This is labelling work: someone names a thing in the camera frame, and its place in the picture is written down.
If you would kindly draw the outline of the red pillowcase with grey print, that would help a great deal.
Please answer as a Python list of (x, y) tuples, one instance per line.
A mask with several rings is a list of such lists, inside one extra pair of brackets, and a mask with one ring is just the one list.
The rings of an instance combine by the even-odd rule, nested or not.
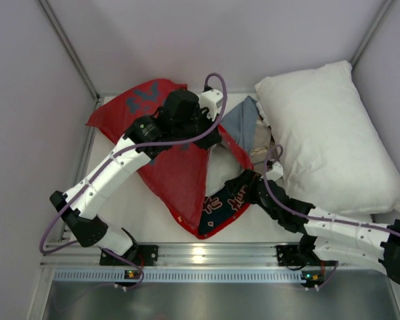
[[(90, 116), (87, 125), (99, 129), (116, 143), (124, 131), (143, 115), (151, 115), (164, 105), (175, 90), (186, 84), (168, 79), (142, 83), (112, 99)], [(226, 178), (218, 190), (207, 195), (210, 152), (190, 143), (162, 152), (152, 163), (140, 168), (139, 176), (164, 202), (174, 220), (198, 239), (213, 236), (239, 218), (249, 207), (247, 184), (240, 174)]]

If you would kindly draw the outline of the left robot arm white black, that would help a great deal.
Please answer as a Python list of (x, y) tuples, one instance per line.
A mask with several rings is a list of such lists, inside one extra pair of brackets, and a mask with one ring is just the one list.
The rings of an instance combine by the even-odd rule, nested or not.
[(152, 115), (136, 118), (112, 151), (77, 185), (49, 198), (82, 247), (131, 260), (138, 243), (123, 228), (99, 216), (99, 210), (132, 174), (174, 145), (194, 143), (208, 149), (220, 142), (217, 125), (225, 110), (225, 93), (207, 87), (200, 95), (186, 89), (170, 92)]

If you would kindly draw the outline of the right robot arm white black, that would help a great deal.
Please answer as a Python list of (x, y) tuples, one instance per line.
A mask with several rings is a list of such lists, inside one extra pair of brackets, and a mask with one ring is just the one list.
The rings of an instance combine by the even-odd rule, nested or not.
[(290, 233), (302, 238), (297, 252), (306, 263), (335, 261), (381, 272), (400, 285), (400, 219), (367, 223), (328, 212), (287, 196), (282, 187), (246, 169), (225, 182), (233, 197), (260, 206)]

